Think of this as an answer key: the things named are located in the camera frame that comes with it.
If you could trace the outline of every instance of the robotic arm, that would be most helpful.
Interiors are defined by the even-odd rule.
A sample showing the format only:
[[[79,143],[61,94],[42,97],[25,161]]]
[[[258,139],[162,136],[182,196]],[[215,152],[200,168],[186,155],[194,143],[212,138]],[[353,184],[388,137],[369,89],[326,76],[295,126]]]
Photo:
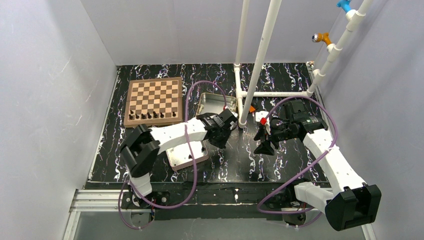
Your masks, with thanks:
[[[225,109],[220,114],[198,115],[187,123],[151,128],[147,128],[145,124],[137,126],[122,143],[120,157],[129,171],[130,181],[143,196],[152,192],[150,172],[157,156],[169,148],[187,142],[186,125],[190,141],[209,140],[210,144],[223,149],[231,131],[237,126],[237,117],[229,109]]]
[[[379,208],[381,192],[376,185],[368,185],[352,169],[335,145],[328,149],[333,137],[326,123],[317,115],[310,115],[301,100],[283,105],[286,118],[261,118],[255,140],[261,140],[255,154],[274,155],[280,141],[299,138],[315,157],[329,153],[319,162],[332,192],[302,182],[294,185],[295,198],[325,214],[337,231],[373,223]]]

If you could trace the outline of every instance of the pvc pipe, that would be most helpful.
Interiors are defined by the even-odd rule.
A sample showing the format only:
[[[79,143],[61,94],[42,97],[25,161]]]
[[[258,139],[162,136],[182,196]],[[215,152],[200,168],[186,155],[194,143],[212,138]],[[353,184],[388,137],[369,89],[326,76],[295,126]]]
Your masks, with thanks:
[[[273,34],[274,25],[276,24],[277,15],[280,9],[282,0],[271,0],[268,8],[268,14],[266,15],[265,25],[263,26],[262,37],[259,42],[259,49],[257,50],[256,60],[254,61],[254,67],[252,76],[250,78],[249,88],[247,90],[246,99],[244,101],[244,108],[239,122],[246,122],[248,118],[249,109],[252,104],[252,99],[258,84],[259,75],[264,64],[265,54],[270,44],[271,35]]]
[[[243,41],[245,39],[246,21],[248,18],[250,1],[251,0],[243,0],[243,8],[241,9],[240,29],[238,30],[237,52],[235,52],[235,65],[240,65],[240,58],[243,50]]]
[[[234,64],[234,74],[235,74],[235,98],[237,99],[237,109],[238,109],[238,127],[244,128],[246,126],[246,121],[241,122],[241,115],[243,113],[243,96],[242,96],[242,86],[240,83],[240,65]]]
[[[242,91],[241,95],[245,98],[247,95],[246,91]],[[307,96],[306,91],[256,91],[253,94],[253,97],[292,97],[292,96]]]
[[[334,49],[330,52],[330,55],[327,57],[327,61],[325,61],[322,68],[317,73],[315,79],[313,80],[310,87],[306,90],[307,95],[310,97],[314,93],[317,85],[323,80],[326,76],[327,70],[330,68],[331,64],[336,60],[339,56],[340,51],[343,49],[343,46],[347,43],[347,41],[351,38],[352,32],[356,30],[359,24],[362,22],[366,15],[366,11],[370,8],[373,0],[364,0],[357,11],[350,18],[349,23],[346,25],[346,30],[344,30],[343,35],[341,35]]]

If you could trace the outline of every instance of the wall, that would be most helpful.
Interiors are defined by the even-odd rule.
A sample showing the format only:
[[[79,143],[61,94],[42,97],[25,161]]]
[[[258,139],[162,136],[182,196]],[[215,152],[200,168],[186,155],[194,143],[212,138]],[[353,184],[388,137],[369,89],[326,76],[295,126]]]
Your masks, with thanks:
[[[0,238],[61,239],[116,67],[79,0],[0,3]]]
[[[361,1],[352,2],[356,9]],[[339,39],[340,15],[330,31]],[[422,239],[424,2],[375,0],[320,87],[341,152],[382,192],[377,239]],[[323,49],[316,62],[322,67]]]
[[[81,0],[116,65],[233,63],[242,0]],[[266,62],[313,60],[341,11],[334,0],[281,3]],[[254,63],[270,0],[250,1],[242,63]]]

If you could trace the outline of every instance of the orange valve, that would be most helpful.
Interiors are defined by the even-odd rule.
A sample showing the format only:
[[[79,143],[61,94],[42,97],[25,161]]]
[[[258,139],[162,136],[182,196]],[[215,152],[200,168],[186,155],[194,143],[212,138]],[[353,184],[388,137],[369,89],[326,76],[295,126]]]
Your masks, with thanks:
[[[312,36],[312,42],[314,43],[319,43],[319,42],[324,42],[325,44],[330,45],[332,44],[330,38],[329,38],[329,33],[315,33]]]

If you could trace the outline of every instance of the orange object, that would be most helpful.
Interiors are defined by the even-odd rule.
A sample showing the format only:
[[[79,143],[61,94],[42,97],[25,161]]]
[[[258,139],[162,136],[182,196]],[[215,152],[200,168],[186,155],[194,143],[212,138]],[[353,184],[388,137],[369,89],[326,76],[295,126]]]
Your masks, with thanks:
[[[324,42],[325,44],[327,44],[327,46],[332,44],[328,32],[326,32],[326,33],[315,33],[312,36],[312,42],[314,42],[314,43]]]
[[[256,111],[256,109],[253,106],[250,106],[249,113],[253,113],[254,111]]]

